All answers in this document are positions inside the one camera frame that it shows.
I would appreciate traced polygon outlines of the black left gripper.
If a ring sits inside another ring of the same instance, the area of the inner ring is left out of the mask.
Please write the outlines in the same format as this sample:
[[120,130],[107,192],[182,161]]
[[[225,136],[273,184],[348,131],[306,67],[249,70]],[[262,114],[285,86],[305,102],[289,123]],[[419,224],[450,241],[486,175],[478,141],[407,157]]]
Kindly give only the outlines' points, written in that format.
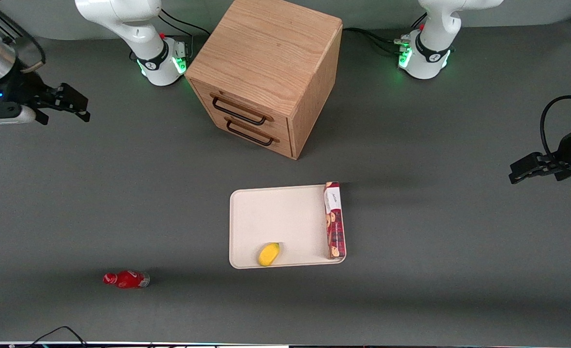
[[[555,172],[556,181],[571,177],[571,133],[563,137],[553,155],[558,163],[566,168],[565,171],[559,169]],[[541,152],[532,152],[520,159],[520,165],[511,165],[510,169],[509,180],[511,185],[515,185],[531,178],[532,173],[550,173],[555,169],[555,165]]]

